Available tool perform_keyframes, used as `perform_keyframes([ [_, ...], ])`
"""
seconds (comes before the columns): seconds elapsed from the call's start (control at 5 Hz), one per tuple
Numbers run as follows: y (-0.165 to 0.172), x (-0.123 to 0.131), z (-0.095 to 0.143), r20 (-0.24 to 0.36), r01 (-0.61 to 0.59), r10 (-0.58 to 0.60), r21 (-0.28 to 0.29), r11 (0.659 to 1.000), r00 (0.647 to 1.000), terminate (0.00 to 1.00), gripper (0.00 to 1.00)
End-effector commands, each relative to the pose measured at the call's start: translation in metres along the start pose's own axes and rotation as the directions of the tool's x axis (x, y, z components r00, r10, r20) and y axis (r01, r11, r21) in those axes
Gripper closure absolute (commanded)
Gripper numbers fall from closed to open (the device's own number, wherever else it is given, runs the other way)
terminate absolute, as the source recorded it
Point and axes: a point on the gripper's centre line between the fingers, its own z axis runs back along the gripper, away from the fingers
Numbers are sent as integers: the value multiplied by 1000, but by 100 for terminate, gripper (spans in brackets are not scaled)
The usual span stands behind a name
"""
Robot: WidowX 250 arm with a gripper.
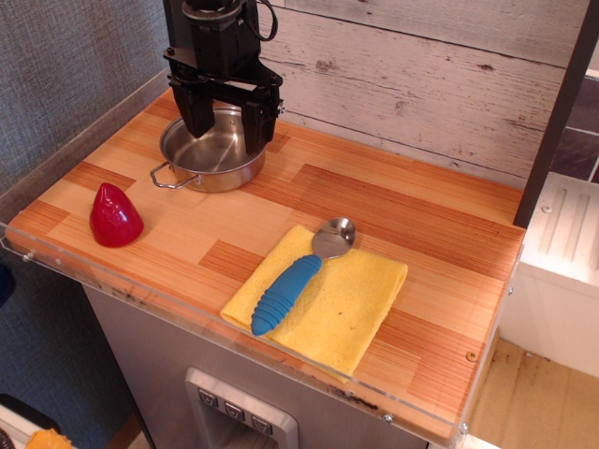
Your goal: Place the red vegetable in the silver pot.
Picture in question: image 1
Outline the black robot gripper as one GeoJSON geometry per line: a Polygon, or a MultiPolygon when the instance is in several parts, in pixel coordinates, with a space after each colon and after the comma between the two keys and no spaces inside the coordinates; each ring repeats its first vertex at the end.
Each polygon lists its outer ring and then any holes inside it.
{"type": "Polygon", "coordinates": [[[173,26],[186,35],[164,52],[169,86],[188,132],[201,138],[215,125],[212,101],[241,107],[246,152],[261,152],[272,140],[281,106],[282,78],[260,61],[279,22],[271,2],[270,31],[262,33],[256,1],[183,1],[173,26]]]}

